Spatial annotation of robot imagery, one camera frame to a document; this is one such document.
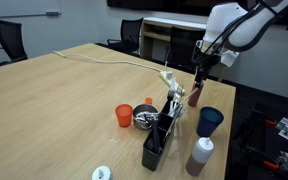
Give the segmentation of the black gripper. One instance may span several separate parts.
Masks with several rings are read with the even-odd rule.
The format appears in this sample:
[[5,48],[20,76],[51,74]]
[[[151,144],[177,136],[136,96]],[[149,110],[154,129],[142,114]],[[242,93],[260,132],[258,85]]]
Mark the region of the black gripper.
[[191,62],[196,66],[195,82],[201,84],[206,79],[210,70],[220,60],[217,55],[204,54],[197,46],[194,47]]

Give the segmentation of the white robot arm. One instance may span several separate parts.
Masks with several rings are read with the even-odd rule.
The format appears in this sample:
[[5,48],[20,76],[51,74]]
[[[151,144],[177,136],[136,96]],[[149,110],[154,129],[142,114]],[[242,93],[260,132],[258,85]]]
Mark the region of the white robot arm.
[[237,2],[214,6],[205,35],[198,40],[192,62],[197,66],[195,83],[202,84],[217,63],[231,67],[240,52],[253,48],[269,26],[288,13],[288,0],[258,0],[249,10]]

